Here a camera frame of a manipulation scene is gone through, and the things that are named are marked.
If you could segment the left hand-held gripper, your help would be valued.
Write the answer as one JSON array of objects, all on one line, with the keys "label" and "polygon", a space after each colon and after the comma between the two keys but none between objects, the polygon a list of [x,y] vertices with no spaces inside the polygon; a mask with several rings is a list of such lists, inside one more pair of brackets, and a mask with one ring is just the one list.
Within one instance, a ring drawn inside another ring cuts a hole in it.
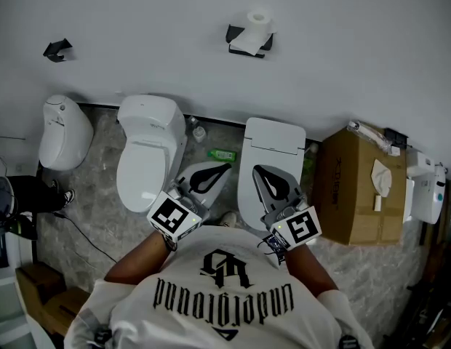
[{"label": "left hand-held gripper", "polygon": [[147,214],[150,225],[170,241],[180,241],[195,231],[209,218],[208,209],[220,195],[231,168],[219,161],[188,166],[177,177],[179,185],[173,181],[158,195]]}]

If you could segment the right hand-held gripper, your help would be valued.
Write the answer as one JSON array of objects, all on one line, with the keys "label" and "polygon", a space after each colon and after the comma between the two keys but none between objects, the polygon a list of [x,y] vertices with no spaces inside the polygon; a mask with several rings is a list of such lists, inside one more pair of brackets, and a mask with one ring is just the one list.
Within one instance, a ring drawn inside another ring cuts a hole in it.
[{"label": "right hand-held gripper", "polygon": [[300,196],[300,184],[292,174],[274,166],[257,164],[252,170],[252,178],[268,213],[260,220],[279,248],[292,250],[322,234],[316,210],[308,205],[305,194]]}]

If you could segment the white toilet paper roll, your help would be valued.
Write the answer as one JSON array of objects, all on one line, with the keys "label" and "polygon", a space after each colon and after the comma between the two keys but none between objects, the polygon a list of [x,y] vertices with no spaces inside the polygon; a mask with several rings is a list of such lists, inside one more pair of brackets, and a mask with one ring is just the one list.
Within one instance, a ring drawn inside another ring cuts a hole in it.
[{"label": "white toilet paper roll", "polygon": [[272,25],[272,16],[265,9],[250,11],[247,13],[244,30],[230,45],[250,55],[256,55],[274,33]]}]

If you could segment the person's left forearm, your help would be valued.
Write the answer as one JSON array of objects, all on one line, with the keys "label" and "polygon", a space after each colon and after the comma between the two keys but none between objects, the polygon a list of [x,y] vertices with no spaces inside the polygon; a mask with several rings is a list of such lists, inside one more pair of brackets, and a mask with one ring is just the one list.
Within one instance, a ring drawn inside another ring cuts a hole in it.
[{"label": "person's left forearm", "polygon": [[106,274],[104,281],[137,285],[145,278],[158,273],[170,253],[162,234],[154,231],[118,261]]}]

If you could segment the person's right forearm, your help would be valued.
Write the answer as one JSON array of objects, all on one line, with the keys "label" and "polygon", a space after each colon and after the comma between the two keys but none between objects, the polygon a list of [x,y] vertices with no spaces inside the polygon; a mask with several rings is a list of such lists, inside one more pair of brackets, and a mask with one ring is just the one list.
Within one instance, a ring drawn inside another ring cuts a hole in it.
[{"label": "person's right forearm", "polygon": [[314,297],[327,291],[338,290],[335,282],[306,244],[287,251],[285,260],[290,275],[304,284]]}]

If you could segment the square white smart toilet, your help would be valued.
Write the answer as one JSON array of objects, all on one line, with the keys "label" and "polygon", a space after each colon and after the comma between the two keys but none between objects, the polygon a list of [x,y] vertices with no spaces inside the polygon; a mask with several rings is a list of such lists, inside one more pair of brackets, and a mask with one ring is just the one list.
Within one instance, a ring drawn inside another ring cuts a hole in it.
[{"label": "square white smart toilet", "polygon": [[237,202],[244,223],[264,231],[260,221],[265,209],[252,179],[254,166],[269,165],[290,173],[300,182],[305,155],[306,131],[302,127],[268,119],[247,120],[239,167]]}]

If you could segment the rounded white toilet with tank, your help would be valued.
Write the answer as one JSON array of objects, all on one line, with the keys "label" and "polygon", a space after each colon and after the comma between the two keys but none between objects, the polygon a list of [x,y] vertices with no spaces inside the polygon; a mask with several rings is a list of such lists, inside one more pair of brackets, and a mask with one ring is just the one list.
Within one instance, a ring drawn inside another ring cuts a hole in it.
[{"label": "rounded white toilet with tank", "polygon": [[116,173],[118,195],[129,211],[146,213],[180,168],[188,141],[185,117],[174,100],[131,95],[117,120],[126,137]]}]

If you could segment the egg-shaped white toilet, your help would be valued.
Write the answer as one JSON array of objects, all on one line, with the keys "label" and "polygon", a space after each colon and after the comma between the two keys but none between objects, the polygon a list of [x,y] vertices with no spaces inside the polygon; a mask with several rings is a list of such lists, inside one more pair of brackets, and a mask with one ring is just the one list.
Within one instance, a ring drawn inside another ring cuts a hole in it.
[{"label": "egg-shaped white toilet", "polygon": [[65,95],[51,96],[43,106],[43,114],[41,165],[55,171],[77,168],[86,157],[94,135],[88,117]]}]

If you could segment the white toilet with teal button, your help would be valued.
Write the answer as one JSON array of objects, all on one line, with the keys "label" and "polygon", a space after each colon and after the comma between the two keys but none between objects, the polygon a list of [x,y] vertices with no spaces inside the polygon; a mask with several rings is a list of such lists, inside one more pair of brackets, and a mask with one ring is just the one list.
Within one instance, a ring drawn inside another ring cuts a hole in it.
[{"label": "white toilet with teal button", "polygon": [[433,172],[414,177],[413,181],[411,215],[423,222],[435,224],[444,202],[445,168],[437,164]]}]

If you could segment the green plastic bottle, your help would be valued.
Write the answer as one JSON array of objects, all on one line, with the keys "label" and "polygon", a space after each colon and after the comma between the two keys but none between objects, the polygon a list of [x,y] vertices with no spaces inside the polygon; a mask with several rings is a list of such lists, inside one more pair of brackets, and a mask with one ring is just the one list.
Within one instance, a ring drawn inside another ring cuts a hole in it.
[{"label": "green plastic bottle", "polygon": [[221,149],[212,149],[208,151],[207,155],[213,159],[218,161],[232,161],[236,160],[236,152],[234,151],[225,151]]}]

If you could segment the blue wrist circuit board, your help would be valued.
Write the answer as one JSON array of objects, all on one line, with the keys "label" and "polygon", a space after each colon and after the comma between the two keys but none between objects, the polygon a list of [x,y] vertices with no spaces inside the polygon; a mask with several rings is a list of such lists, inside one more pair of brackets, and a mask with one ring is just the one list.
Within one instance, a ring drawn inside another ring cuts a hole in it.
[{"label": "blue wrist circuit board", "polygon": [[273,235],[268,235],[258,243],[257,248],[271,261],[276,268],[285,261],[286,249]]}]

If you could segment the large cardboard box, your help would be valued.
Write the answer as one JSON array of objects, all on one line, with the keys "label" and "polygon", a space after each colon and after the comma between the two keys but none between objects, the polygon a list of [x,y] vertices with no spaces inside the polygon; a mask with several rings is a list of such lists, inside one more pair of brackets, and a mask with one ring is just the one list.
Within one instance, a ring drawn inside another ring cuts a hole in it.
[{"label": "large cardboard box", "polygon": [[[371,179],[375,159],[391,170],[392,186],[373,210],[378,195]],[[390,156],[377,145],[342,129],[320,145],[311,203],[323,237],[345,245],[396,244],[402,236],[407,181],[406,153]]]}]

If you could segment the crumpled beige cloth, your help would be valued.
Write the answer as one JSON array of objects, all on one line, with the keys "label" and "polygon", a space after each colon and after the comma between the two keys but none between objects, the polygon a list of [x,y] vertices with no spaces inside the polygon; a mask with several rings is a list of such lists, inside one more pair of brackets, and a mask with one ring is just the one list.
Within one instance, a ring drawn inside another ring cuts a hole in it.
[{"label": "crumpled beige cloth", "polygon": [[371,179],[378,195],[383,198],[388,197],[392,186],[391,170],[377,159],[372,167]]}]

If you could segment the plastic-wrapped faucet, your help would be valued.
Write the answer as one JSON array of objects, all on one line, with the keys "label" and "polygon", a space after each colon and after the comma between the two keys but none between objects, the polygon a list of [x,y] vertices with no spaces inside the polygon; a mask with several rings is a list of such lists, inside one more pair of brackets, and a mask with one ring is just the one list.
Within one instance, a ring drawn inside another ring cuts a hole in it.
[{"label": "plastic-wrapped faucet", "polygon": [[391,152],[391,141],[372,127],[369,127],[360,121],[351,120],[348,123],[347,130],[353,132],[358,137],[377,145],[384,153]]}]

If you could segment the black metal rack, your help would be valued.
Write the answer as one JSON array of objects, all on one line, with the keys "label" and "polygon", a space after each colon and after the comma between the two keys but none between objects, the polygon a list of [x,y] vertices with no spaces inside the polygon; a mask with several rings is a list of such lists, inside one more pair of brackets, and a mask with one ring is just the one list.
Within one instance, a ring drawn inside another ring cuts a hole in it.
[{"label": "black metal rack", "polygon": [[394,129],[385,128],[384,136],[386,137],[387,140],[391,142],[391,145],[394,147],[405,150],[408,146],[407,143],[408,136],[403,135],[402,133]]}]

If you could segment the person's white printed t-shirt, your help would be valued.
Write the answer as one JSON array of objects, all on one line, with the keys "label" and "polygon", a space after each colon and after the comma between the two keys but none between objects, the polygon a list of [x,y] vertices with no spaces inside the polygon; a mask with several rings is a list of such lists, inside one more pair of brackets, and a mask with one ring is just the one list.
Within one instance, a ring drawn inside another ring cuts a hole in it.
[{"label": "person's white printed t-shirt", "polygon": [[314,297],[239,228],[204,226],[137,285],[100,279],[65,349],[374,349],[339,289]]}]

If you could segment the dark brown cardboard box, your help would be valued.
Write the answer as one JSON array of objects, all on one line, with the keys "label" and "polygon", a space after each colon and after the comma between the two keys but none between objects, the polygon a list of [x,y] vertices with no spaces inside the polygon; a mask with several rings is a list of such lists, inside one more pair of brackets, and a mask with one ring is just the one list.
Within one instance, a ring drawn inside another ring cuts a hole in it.
[{"label": "dark brown cardboard box", "polygon": [[15,275],[27,314],[46,326],[44,306],[52,297],[66,290],[63,275],[42,262],[16,268]]}]

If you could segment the black wall paper holder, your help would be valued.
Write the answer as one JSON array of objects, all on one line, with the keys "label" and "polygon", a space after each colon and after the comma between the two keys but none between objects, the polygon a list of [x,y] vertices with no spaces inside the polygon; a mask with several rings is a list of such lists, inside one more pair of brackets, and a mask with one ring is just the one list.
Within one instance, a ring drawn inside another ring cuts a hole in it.
[{"label": "black wall paper holder", "polygon": [[244,31],[244,28],[229,25],[228,30],[225,35],[225,41],[228,44],[228,52],[235,55],[242,55],[246,57],[254,57],[263,59],[266,56],[266,53],[269,52],[273,46],[273,39],[274,35],[271,34],[270,38],[267,40],[267,42],[258,50],[258,52],[255,55],[252,55],[248,52],[245,52],[241,49],[238,49],[231,45],[231,42],[242,32]]}]

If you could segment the empty black wall holder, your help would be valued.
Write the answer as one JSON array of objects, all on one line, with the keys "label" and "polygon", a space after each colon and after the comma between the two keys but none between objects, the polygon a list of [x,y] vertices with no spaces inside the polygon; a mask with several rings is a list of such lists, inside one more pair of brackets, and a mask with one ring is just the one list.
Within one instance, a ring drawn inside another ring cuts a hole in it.
[{"label": "empty black wall holder", "polygon": [[44,50],[43,56],[53,63],[62,63],[68,60],[68,53],[72,49],[72,44],[67,39],[63,39],[49,43]]}]

